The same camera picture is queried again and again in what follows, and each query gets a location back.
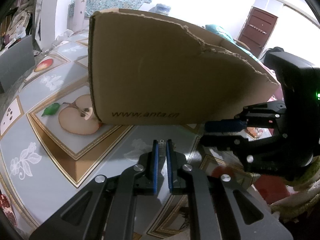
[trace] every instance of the cardboard flap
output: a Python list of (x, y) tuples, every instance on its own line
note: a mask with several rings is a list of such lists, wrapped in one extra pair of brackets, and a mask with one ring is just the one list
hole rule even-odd
[(263, 74), (266, 74), (270, 78), (270, 80), (275, 82), (278, 86), (280, 85), (278, 83), (278, 81), (274, 80), (274, 78), (272, 77), (272, 74), (267, 70), (267, 68), (261, 62), (255, 61), (252, 57), (250, 57), (248, 54), (246, 54), (242, 49), (240, 49), (235, 44), (220, 37), (219, 35), (216, 35), (212, 32), (207, 31), (205, 28), (202, 28), (200, 26), (182, 21), (180, 19), (166, 16), (166, 15), (155, 14), (155, 13), (139, 11), (139, 10), (111, 8), (111, 9), (101, 10), (100, 12), (111, 12), (111, 11), (121, 12), (121, 13), (129, 13), (129, 14), (137, 14), (137, 15), (145, 15), (147, 17), (155, 17), (157, 19), (170, 21), (170, 22), (178, 23), (182, 26), (186, 26), (186, 27), (188, 27), (188, 30), (193, 35), (197, 36), (198, 38), (203, 40), (205, 43), (215, 45), (215, 46), (220, 46), (220, 47), (223, 47), (229, 51), (232, 51), (234, 53), (239, 54), (241, 57), (246, 59), (255, 68), (255, 70), (257, 70)]
[(277, 89), (244, 57), (205, 42), (190, 29), (204, 31), (211, 43), (221, 43), (219, 36), (152, 15), (108, 11), (91, 18), (91, 95), (102, 122), (186, 124), (233, 118), (244, 105), (266, 101)]

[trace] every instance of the door frame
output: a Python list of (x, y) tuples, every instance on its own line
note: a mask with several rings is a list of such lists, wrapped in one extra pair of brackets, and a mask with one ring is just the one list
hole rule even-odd
[[(247, 25), (247, 22), (248, 22), (248, 20), (249, 20), (249, 17), (250, 17), (250, 14), (251, 14), (253, 8), (257, 8), (257, 9), (259, 9), (259, 10), (262, 10), (262, 9), (260, 9), (260, 8), (258, 8), (258, 7), (251, 6), (251, 9), (250, 9), (250, 11), (249, 11), (249, 14), (248, 14), (248, 16), (247, 16), (244, 24), (242, 25), (242, 28), (241, 28), (238, 36), (237, 36), (237, 40), (239, 40), (239, 38), (240, 38), (240, 36), (241, 36), (241, 34), (242, 34), (245, 26)], [(274, 31), (274, 29), (275, 29), (275, 27), (276, 27), (276, 24), (277, 24), (277, 22), (278, 22), (278, 19), (279, 19), (278, 16), (276, 16), (276, 17), (277, 17), (276, 23), (275, 23), (275, 25), (273, 26), (272, 31), (270, 32), (270, 35), (269, 35), (269, 37), (268, 37), (268, 39), (267, 39), (267, 41), (266, 41), (266, 44), (264, 44), (264, 46), (262, 47), (261, 52), (260, 52), (259, 56), (257, 57), (258, 59), (259, 59), (259, 57), (261, 56), (262, 52), (264, 51), (265, 46), (268, 44), (268, 41), (269, 41), (271, 35), (273, 34), (273, 31)]]

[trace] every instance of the brown door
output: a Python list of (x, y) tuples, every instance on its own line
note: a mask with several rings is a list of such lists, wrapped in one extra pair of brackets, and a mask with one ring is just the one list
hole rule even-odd
[(250, 48), (250, 52), (258, 57), (277, 19), (278, 17), (271, 13), (253, 7), (238, 40), (245, 43)]

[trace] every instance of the blue gripper pad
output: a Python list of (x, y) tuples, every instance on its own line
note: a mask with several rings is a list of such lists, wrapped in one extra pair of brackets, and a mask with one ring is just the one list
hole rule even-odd
[(171, 163), (171, 154), (170, 154), (170, 147), (169, 143), (167, 141), (166, 143), (166, 152), (165, 155), (167, 157), (167, 172), (168, 172), (168, 185), (169, 185), (169, 191), (172, 193), (173, 189), (173, 180), (172, 180), (172, 163)]
[(154, 168), (153, 168), (153, 194), (157, 194), (158, 189), (158, 161), (159, 161), (159, 143), (158, 141), (153, 141), (153, 149), (155, 160), (154, 160)]
[(226, 119), (221, 121), (206, 122), (206, 132), (240, 132), (247, 128), (247, 122), (240, 119)]

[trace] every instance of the red object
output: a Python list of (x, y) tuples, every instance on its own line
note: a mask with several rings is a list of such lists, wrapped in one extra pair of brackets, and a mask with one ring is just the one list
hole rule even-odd
[(261, 175), (254, 183), (254, 186), (269, 205), (290, 196), (287, 187), (280, 177)]
[(0, 195), (0, 206), (3, 209), (4, 214), (6, 215), (7, 219), (13, 226), (17, 226), (16, 217), (12, 211), (10, 202), (5, 194)]
[(2, 209), (4, 209), (5, 207), (6, 208), (10, 208), (10, 203), (9, 203), (9, 200), (7, 198), (7, 196), (5, 194), (1, 194), (0, 195), (0, 207)]
[(40, 62), (40, 63), (36, 66), (36, 68), (34, 69), (34, 72), (39, 72), (39, 71), (41, 71), (41, 70), (44, 70), (44, 69), (50, 67), (50, 66), (52, 65), (52, 63), (53, 63), (53, 59), (52, 59), (52, 58), (48, 58), (48, 59)]
[(233, 169), (228, 167), (228, 166), (218, 166), (216, 167), (212, 173), (211, 173), (211, 177), (214, 178), (220, 178), (221, 175), (223, 174), (228, 174), (230, 177), (235, 178), (235, 174), (233, 172)]

